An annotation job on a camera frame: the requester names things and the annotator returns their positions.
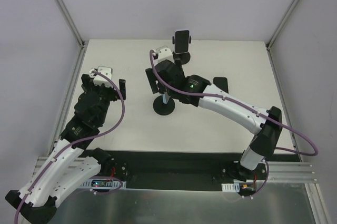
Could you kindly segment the blue case smartphone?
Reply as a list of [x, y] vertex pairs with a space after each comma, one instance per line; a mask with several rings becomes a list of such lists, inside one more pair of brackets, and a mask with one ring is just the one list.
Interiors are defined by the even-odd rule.
[[167, 92], [164, 92], [164, 93], [162, 94], [162, 99], [163, 99], [163, 103], [164, 103], [164, 104], [167, 104], [167, 103], [169, 102], [170, 96], [168, 95]]

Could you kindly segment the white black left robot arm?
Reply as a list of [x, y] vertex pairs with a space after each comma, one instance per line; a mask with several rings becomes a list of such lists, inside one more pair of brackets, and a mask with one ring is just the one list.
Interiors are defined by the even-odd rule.
[[[125, 115], [126, 81], [118, 84], [107, 73], [83, 74], [83, 92], [74, 106], [74, 115], [65, 126], [52, 153], [31, 178], [19, 190], [7, 193], [6, 201], [16, 209], [14, 223], [23, 217], [30, 223], [48, 223], [57, 208], [81, 183], [98, 176], [108, 181], [120, 181], [115, 175], [116, 164], [104, 150], [96, 148], [81, 164], [66, 174], [66, 169], [99, 137], [115, 130]], [[101, 133], [111, 102], [120, 101], [122, 113], [117, 123]]]

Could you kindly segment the black smartphone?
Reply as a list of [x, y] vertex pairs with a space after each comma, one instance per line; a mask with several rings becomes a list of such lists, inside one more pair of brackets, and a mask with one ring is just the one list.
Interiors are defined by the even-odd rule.
[[229, 86], [226, 77], [214, 77], [213, 84], [218, 87], [221, 91], [229, 93]]

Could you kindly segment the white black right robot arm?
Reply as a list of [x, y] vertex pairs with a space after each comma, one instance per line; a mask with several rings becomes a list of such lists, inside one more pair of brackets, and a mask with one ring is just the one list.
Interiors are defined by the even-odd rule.
[[267, 110], [245, 104], [201, 76], [186, 76], [182, 67], [170, 60], [147, 68], [145, 74], [153, 93], [218, 113], [253, 134], [239, 162], [226, 168], [231, 178], [246, 181], [255, 174], [260, 162], [274, 154], [282, 132], [279, 108], [272, 106]]

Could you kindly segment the black round base phone stand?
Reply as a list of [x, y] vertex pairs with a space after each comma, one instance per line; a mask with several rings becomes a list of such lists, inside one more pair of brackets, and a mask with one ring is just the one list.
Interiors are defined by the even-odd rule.
[[159, 115], [162, 116], [169, 115], [174, 111], [174, 109], [175, 109], [175, 102], [171, 97], [167, 104], [163, 103], [162, 94], [156, 97], [155, 100], [153, 101], [153, 110], [155, 111], [155, 113]]

